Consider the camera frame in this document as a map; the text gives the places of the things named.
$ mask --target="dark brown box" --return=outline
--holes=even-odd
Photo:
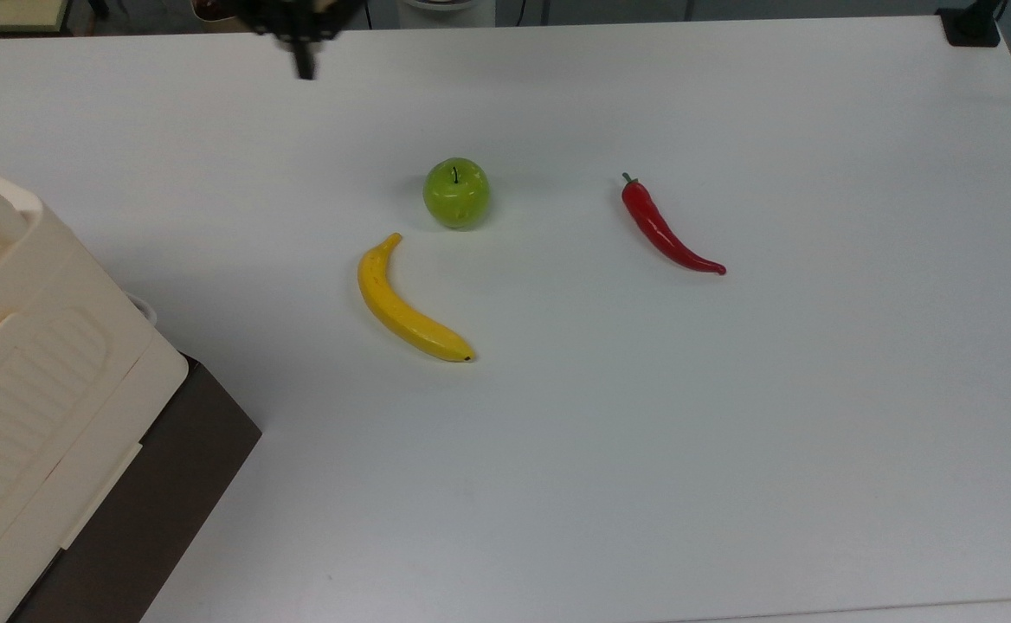
[[[136,623],[260,439],[201,363],[141,443],[86,527],[9,623]]]

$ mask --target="white table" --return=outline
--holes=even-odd
[[[1011,59],[935,17],[0,40],[0,174],[265,431],[149,620],[1011,599]],[[445,232],[423,176],[487,171]],[[641,178],[686,272],[620,206]],[[368,315],[359,254],[471,364]]]
[[[1011,623],[1011,602],[956,604],[920,608],[887,608],[855,612],[823,612],[752,619],[752,623]]]

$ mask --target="floor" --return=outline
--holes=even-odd
[[[397,3],[370,0],[375,28],[398,26]],[[499,27],[521,21],[538,25],[542,0],[496,0]],[[695,20],[786,19],[859,15],[932,15],[937,7],[964,7],[969,0],[548,0],[549,23],[621,23],[683,19],[691,3]],[[190,10],[190,0],[106,0],[109,19],[94,25],[94,34],[193,33],[203,31]],[[1011,3],[1002,17],[1002,30],[1011,49]],[[366,16],[356,17],[351,28],[366,28]]]

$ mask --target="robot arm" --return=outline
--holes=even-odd
[[[227,8],[257,34],[271,33],[294,55],[298,78],[312,80],[316,47],[334,39],[364,0],[228,0]]]

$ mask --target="red chili pepper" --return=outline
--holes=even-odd
[[[625,207],[632,213],[637,228],[644,232],[647,240],[651,241],[661,254],[691,271],[724,275],[726,272],[724,266],[700,257],[678,241],[671,228],[668,228],[667,221],[659,215],[659,208],[655,206],[652,195],[644,188],[644,184],[633,180],[628,173],[624,173],[624,176],[629,182],[625,184],[625,189],[621,190],[621,200],[625,201]]]

